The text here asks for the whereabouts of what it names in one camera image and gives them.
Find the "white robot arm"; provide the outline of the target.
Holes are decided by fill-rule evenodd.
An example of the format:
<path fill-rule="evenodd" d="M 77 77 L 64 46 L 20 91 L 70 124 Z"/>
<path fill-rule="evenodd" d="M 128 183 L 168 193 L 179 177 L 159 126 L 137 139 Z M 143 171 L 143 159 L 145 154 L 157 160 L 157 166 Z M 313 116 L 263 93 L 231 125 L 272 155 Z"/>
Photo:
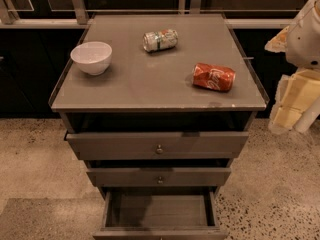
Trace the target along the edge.
<path fill-rule="evenodd" d="M 267 42 L 297 67 L 278 83 L 268 128 L 274 134 L 304 133 L 320 114 L 320 0 L 308 0 L 294 20 Z"/>

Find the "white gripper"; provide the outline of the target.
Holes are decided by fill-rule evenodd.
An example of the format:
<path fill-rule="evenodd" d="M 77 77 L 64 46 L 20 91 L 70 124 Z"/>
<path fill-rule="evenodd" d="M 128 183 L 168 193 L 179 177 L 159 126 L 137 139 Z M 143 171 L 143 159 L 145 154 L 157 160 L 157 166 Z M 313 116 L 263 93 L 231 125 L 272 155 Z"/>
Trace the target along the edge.
<path fill-rule="evenodd" d="M 267 42 L 264 49 L 280 53 L 286 51 L 289 27 L 283 28 Z M 320 72 L 300 68 L 292 74 L 280 94 L 279 105 L 272 107 L 268 129 L 273 134 L 283 134 L 291 130 L 302 114 L 320 97 Z"/>

